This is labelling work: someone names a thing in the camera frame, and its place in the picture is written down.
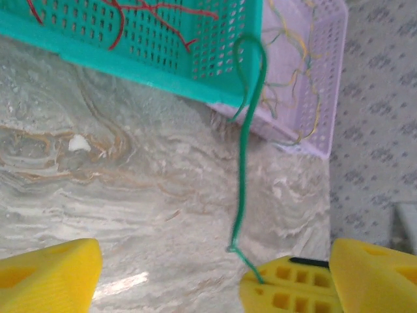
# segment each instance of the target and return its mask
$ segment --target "lavender plastic basket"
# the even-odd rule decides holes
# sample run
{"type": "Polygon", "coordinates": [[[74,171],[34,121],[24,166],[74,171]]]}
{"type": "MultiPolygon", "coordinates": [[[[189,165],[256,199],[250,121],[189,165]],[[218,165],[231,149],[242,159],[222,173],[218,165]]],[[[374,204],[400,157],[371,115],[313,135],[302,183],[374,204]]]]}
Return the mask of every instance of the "lavender plastic basket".
{"type": "MultiPolygon", "coordinates": [[[[269,69],[266,81],[288,83],[296,68],[300,74],[296,82],[287,87],[265,88],[265,98],[278,98],[279,102],[273,102],[278,105],[272,111],[265,106],[265,101],[258,105],[252,125],[254,133],[275,142],[288,153],[330,156],[347,16],[344,0],[264,0],[263,40],[266,43],[274,41],[267,46],[269,69]],[[284,25],[273,8],[281,14],[286,28],[305,43],[309,50],[309,65],[305,60],[303,62],[286,36],[276,38],[278,31],[271,29],[282,29],[284,25]],[[308,68],[310,77],[305,75],[308,68]],[[317,94],[320,110],[317,110],[317,94]],[[310,137],[293,146],[281,144],[295,142],[300,133],[303,136],[309,134],[316,117],[317,127],[310,137]]],[[[225,104],[210,106],[228,117],[236,113],[236,108],[225,104]]],[[[238,118],[239,123],[245,113],[243,111],[238,118]]]]}

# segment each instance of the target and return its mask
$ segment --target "green wire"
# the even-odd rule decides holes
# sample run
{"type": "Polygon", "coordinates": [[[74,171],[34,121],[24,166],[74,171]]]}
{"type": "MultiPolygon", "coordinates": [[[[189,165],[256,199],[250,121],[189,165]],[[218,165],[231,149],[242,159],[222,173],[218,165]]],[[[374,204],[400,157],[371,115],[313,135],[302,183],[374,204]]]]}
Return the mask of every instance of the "green wire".
{"type": "Polygon", "coordinates": [[[245,120],[242,125],[242,131],[240,132],[239,203],[238,203],[238,211],[237,211],[235,223],[233,225],[230,245],[227,251],[236,253],[239,256],[239,258],[255,273],[255,276],[258,279],[259,283],[264,284],[264,280],[261,277],[261,274],[259,273],[259,271],[245,257],[242,251],[238,248],[240,230],[242,228],[243,218],[244,218],[245,209],[246,209],[245,208],[246,206],[246,150],[248,147],[250,125],[252,123],[253,115],[255,113],[255,109],[256,109],[259,97],[261,96],[263,84],[266,78],[266,68],[267,68],[266,51],[263,48],[262,42],[257,37],[251,34],[243,34],[239,39],[236,40],[235,44],[233,45],[233,62],[236,64],[238,76],[244,86],[244,102],[241,105],[241,108],[243,108],[245,105],[246,99],[248,97],[248,89],[249,89],[242,67],[240,63],[238,62],[238,48],[244,41],[252,42],[256,45],[256,48],[261,52],[262,64],[261,64],[259,77],[255,85],[255,91],[253,92],[252,98],[250,100],[248,112],[246,114],[245,120]]]}

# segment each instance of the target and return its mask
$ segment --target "black strip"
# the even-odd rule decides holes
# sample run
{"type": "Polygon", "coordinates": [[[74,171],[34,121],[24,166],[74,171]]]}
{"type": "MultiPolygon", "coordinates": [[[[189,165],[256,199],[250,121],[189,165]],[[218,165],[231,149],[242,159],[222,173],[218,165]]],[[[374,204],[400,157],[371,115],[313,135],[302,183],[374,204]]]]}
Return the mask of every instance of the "black strip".
{"type": "Polygon", "coordinates": [[[325,269],[330,270],[330,267],[327,261],[320,261],[320,260],[313,260],[313,259],[306,259],[306,258],[291,258],[289,259],[289,261],[292,263],[296,263],[296,264],[324,267],[325,269]]]}

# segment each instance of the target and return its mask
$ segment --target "red wire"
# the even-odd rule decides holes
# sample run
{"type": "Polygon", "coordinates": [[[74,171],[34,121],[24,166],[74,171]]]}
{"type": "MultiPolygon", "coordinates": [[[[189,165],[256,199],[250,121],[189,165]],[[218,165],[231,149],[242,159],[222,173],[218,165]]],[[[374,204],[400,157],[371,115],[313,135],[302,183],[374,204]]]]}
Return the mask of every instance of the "red wire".
{"type": "MultiPolygon", "coordinates": [[[[170,29],[174,34],[176,34],[182,44],[184,45],[184,47],[186,48],[187,52],[190,53],[190,46],[191,44],[193,44],[194,42],[197,41],[197,39],[193,39],[189,42],[186,42],[183,35],[181,34],[181,32],[178,29],[175,29],[172,25],[170,25],[169,23],[167,23],[163,18],[161,18],[158,13],[157,10],[159,8],[172,8],[173,10],[181,10],[184,11],[185,13],[190,13],[190,14],[196,14],[196,15],[202,15],[202,16],[208,16],[213,18],[215,21],[218,20],[218,15],[216,13],[210,12],[210,11],[206,11],[206,10],[194,10],[192,8],[186,8],[183,7],[182,5],[170,5],[167,3],[158,3],[156,5],[149,5],[145,0],[137,0],[137,2],[141,2],[141,5],[120,5],[118,0],[111,0],[111,2],[109,0],[102,0],[102,2],[104,2],[105,4],[115,7],[120,14],[121,17],[121,25],[119,28],[119,33],[117,34],[117,37],[114,41],[114,43],[109,47],[109,50],[114,49],[118,43],[120,42],[122,35],[123,35],[123,30],[124,30],[124,22],[125,22],[125,16],[123,13],[123,9],[126,10],[148,10],[162,25],[166,26],[167,29],[170,29]]],[[[42,20],[40,19],[38,13],[36,12],[35,7],[33,6],[32,0],[27,0],[27,3],[29,5],[29,7],[31,8],[31,12],[33,13],[33,15],[35,16],[36,20],[40,23],[42,23],[42,20]]]]}
{"type": "Polygon", "coordinates": [[[35,9],[35,6],[32,3],[32,0],[27,0],[27,4],[29,5],[29,8],[31,8],[31,12],[32,14],[35,16],[36,20],[38,21],[38,23],[40,25],[44,25],[44,23],[42,22],[42,20],[40,19],[40,16],[38,15],[38,12],[35,9]]]}

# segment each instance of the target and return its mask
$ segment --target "floor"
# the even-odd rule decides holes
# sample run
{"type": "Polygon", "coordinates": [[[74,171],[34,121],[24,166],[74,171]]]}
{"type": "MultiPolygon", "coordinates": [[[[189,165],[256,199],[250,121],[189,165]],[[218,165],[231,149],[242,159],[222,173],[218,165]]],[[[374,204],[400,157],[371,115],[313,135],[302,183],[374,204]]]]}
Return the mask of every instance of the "floor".
{"type": "MultiPolygon", "coordinates": [[[[238,129],[202,104],[0,45],[0,259],[94,237],[91,312],[242,312],[246,268],[226,252],[238,129]]],[[[327,161],[253,136],[249,259],[326,259],[328,182],[327,161]]]]}
{"type": "Polygon", "coordinates": [[[348,3],[330,158],[332,238],[386,246],[394,203],[417,197],[416,3],[348,3]]]}

